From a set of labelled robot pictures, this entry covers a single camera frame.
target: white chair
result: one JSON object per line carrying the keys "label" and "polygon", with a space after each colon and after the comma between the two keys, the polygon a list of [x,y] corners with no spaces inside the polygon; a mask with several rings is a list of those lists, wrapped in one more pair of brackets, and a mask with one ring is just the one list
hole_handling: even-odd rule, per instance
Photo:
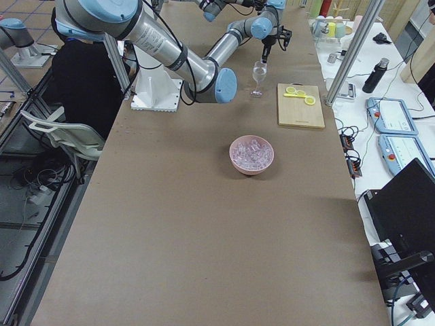
{"label": "white chair", "polygon": [[27,111],[21,111],[21,115],[32,121],[29,128],[47,134],[53,147],[63,146],[72,156],[77,178],[80,179],[80,161],[97,161],[103,150],[105,140],[93,128],[85,124],[68,124],[56,122],[64,113],[64,108],[59,107],[48,118],[35,117]]}

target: glass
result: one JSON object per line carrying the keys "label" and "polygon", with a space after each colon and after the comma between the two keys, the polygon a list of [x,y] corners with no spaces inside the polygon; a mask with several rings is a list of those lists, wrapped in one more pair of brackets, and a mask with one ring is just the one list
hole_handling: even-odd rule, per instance
{"label": "glass", "polygon": [[252,78],[257,82],[256,89],[251,92],[251,97],[261,97],[260,83],[266,79],[267,64],[257,61],[252,69]]}

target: black shirt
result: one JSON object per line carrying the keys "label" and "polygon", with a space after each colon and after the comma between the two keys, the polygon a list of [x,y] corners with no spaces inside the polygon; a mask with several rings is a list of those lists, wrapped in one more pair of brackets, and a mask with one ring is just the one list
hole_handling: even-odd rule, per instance
{"label": "black shirt", "polygon": [[67,41],[53,58],[52,72],[67,122],[87,124],[106,139],[122,91],[104,44]]}

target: wooden cutting board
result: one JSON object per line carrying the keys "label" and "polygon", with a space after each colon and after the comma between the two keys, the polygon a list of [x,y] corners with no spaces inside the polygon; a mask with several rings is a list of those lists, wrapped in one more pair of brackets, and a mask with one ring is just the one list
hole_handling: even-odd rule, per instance
{"label": "wooden cutting board", "polygon": [[[314,105],[307,105],[303,98],[284,97],[285,88],[293,86],[304,90],[307,95],[315,97]],[[319,88],[317,86],[299,86],[278,84],[278,125],[307,128],[325,128],[324,115],[321,111]]]}

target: black water bottle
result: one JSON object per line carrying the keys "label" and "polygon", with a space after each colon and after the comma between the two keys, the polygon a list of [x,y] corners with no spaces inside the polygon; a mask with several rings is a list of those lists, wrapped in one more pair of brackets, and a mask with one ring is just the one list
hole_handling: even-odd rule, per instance
{"label": "black water bottle", "polygon": [[365,93],[372,93],[375,87],[381,80],[383,74],[387,71],[389,60],[387,58],[382,58],[381,61],[374,67],[370,76],[368,76],[362,91]]}

